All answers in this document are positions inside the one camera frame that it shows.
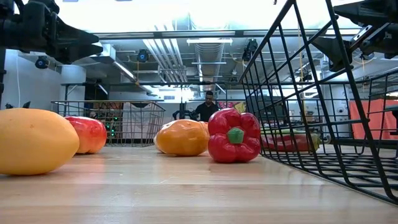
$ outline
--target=ceiling duct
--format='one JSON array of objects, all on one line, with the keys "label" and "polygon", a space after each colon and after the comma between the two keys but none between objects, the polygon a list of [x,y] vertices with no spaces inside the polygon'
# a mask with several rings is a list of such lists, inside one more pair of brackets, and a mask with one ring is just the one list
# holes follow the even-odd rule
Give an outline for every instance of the ceiling duct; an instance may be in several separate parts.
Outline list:
[{"label": "ceiling duct", "polygon": [[[90,56],[96,62],[111,64],[115,66],[117,69],[121,71],[121,73],[128,79],[130,82],[136,82],[137,76],[130,71],[122,61],[120,61],[116,57],[116,50],[110,44],[103,44],[103,52],[99,55],[92,55]],[[152,88],[150,86],[139,86],[143,90],[145,90],[149,94],[155,94],[157,89]]]},{"label": "ceiling duct", "polygon": [[[192,30],[208,30],[210,27],[199,26],[195,23],[195,17],[191,15],[191,25]],[[226,30],[228,24],[223,24],[219,27],[211,27],[213,30]],[[198,63],[198,72],[200,76],[200,81],[204,82],[215,82],[217,81],[216,76],[220,72],[220,63],[223,58],[224,43],[211,43],[206,41],[206,43],[200,43],[200,41],[195,43],[195,54]],[[200,86],[201,95],[203,91],[214,91],[214,85]]]}]

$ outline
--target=red apple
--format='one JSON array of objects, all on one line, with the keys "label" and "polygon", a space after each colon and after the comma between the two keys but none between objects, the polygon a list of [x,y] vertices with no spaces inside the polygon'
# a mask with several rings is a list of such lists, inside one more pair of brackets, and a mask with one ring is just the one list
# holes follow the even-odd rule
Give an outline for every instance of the red apple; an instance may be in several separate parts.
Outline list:
[{"label": "red apple", "polygon": [[65,117],[75,128],[79,136],[80,146],[77,153],[97,153],[106,143],[106,129],[98,120],[81,117]]}]

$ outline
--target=black wire basket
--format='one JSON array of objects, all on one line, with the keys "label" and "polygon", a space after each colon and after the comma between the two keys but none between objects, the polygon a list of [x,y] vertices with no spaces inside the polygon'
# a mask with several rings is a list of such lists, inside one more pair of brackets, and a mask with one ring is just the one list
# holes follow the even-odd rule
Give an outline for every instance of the black wire basket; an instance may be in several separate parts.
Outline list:
[{"label": "black wire basket", "polygon": [[[316,34],[309,36],[297,2],[287,0],[252,53],[240,79],[248,110],[262,123],[261,154],[398,205],[398,138],[394,137],[397,127],[385,125],[386,119],[398,110],[398,102],[389,105],[394,100],[388,96],[392,91],[389,87],[397,85],[392,80],[397,76],[398,69],[356,80],[337,23],[338,16],[331,1],[325,2],[330,21]],[[297,16],[303,42],[293,54],[288,51],[287,37],[281,25],[289,10],[294,10]],[[322,73],[315,75],[319,72],[310,46],[329,27],[336,35],[335,47],[342,59],[341,69],[327,76]],[[271,44],[271,41],[275,42],[276,32],[282,41],[285,56],[285,62],[279,65]],[[264,60],[264,51],[270,53],[268,61]],[[309,74],[313,74],[306,81],[303,76],[296,80],[292,65],[295,57],[299,54],[301,57],[301,51],[308,59],[306,68]],[[266,67],[266,62],[272,62],[271,68]],[[280,71],[284,68],[288,68],[290,77],[282,80]],[[346,79],[337,80],[340,75]],[[287,87],[292,92],[284,94],[282,90]],[[312,90],[313,97],[306,95],[309,90]],[[293,114],[292,107],[298,108],[300,113]],[[376,128],[372,122],[378,122]]]}]

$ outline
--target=dark shirt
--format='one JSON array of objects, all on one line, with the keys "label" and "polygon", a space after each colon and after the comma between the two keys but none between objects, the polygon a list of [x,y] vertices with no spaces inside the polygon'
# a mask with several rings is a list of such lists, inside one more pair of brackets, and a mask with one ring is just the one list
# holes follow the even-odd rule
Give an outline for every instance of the dark shirt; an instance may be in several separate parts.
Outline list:
[{"label": "dark shirt", "polygon": [[206,103],[202,103],[195,110],[197,114],[200,114],[200,121],[205,122],[209,122],[210,117],[216,111],[218,111],[218,107],[214,103],[211,103],[210,106],[207,106]]}]

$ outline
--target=plastic vegetable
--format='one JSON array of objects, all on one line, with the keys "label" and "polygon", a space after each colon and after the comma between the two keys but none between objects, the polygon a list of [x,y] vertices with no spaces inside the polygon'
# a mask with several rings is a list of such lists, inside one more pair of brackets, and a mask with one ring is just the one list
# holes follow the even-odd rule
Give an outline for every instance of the plastic vegetable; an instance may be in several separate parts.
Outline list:
[{"label": "plastic vegetable", "polygon": [[208,150],[216,162],[249,162],[260,153],[260,124],[253,114],[223,109],[210,117],[208,129]]},{"label": "plastic vegetable", "polygon": [[[268,148],[270,151],[279,151],[279,152],[296,152],[296,147],[294,145],[293,139],[290,135],[289,129],[283,129],[282,136],[280,136],[279,131],[273,131],[274,139],[272,138],[271,132],[266,131],[266,137],[268,142],[266,141],[266,137],[262,136],[262,145],[264,148]],[[311,138],[314,144],[315,150],[312,148],[310,141],[307,140],[307,135],[304,131],[294,131],[294,138],[297,143],[298,151],[316,151],[319,148],[320,139],[317,134],[312,133]]]},{"label": "plastic vegetable", "polygon": [[98,120],[82,116],[65,117],[75,128],[79,135],[80,146],[77,153],[94,154],[99,152],[106,142],[106,129]]},{"label": "plastic vegetable", "polygon": [[24,108],[0,111],[0,174],[44,174],[68,162],[78,148],[75,129],[57,113]]},{"label": "plastic vegetable", "polygon": [[197,156],[207,150],[209,134],[198,121],[180,119],[162,126],[156,134],[158,150],[176,156]]}]

